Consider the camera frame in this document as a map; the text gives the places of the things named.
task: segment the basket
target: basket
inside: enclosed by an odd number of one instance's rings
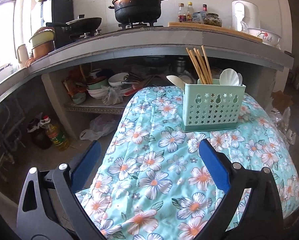
[[[185,84],[183,123],[185,132],[234,129],[246,86]]]

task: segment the wooden cutting board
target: wooden cutting board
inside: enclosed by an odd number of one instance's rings
[[[223,32],[223,33],[227,33],[227,34],[234,34],[236,36],[242,37],[243,39],[255,41],[255,42],[259,42],[259,43],[262,43],[262,41],[263,41],[262,39],[252,36],[247,33],[238,32],[235,30],[212,26],[212,25],[206,25],[206,24],[169,22],[168,27],[187,27],[187,28],[197,28],[197,29],[202,29],[202,30],[212,30],[212,31],[218,31],[218,32]]]

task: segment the teal floral fabric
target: teal floral fabric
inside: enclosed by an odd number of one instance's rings
[[[192,240],[224,196],[198,153],[207,138],[246,169],[272,170],[284,217],[299,205],[299,180],[277,129],[260,105],[244,95],[235,130],[184,133],[183,93],[149,87],[128,103],[103,164],[88,190],[77,194],[107,239]],[[228,229],[245,209],[246,189]]]

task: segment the blue gripper pad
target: blue gripper pad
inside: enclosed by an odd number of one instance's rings
[[[217,157],[216,151],[213,146],[210,145],[208,140],[204,139],[200,142],[199,154],[211,174],[217,188],[224,191],[226,194],[230,189],[229,174]]]

